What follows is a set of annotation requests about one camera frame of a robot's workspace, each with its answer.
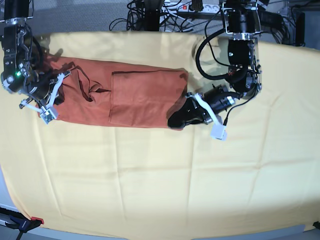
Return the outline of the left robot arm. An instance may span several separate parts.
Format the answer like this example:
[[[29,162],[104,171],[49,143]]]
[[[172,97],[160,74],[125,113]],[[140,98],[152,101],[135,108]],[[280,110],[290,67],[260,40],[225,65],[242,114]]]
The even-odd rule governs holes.
[[[184,105],[167,121],[171,129],[180,130],[188,125],[210,124],[219,113],[228,114],[238,107],[236,100],[250,102],[262,88],[260,65],[256,57],[255,35],[261,33],[261,21],[256,0],[222,0],[217,12],[221,15],[223,28],[206,35],[195,54],[195,64],[202,77],[211,81],[225,80],[211,90],[199,95],[187,93]],[[200,61],[202,51],[211,40],[221,34],[230,35],[227,46],[228,72],[220,75],[206,73]]]

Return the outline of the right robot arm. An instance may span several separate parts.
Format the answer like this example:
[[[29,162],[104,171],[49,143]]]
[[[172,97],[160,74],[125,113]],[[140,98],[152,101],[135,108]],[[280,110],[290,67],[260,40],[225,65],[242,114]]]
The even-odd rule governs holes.
[[[44,51],[27,24],[34,16],[35,3],[32,0],[2,0],[0,21],[4,23],[0,37],[3,56],[1,83],[10,94],[23,94],[25,99],[19,104],[23,109],[31,102],[44,107],[53,101],[64,102],[61,93],[54,93],[58,76],[53,71],[44,71]]]

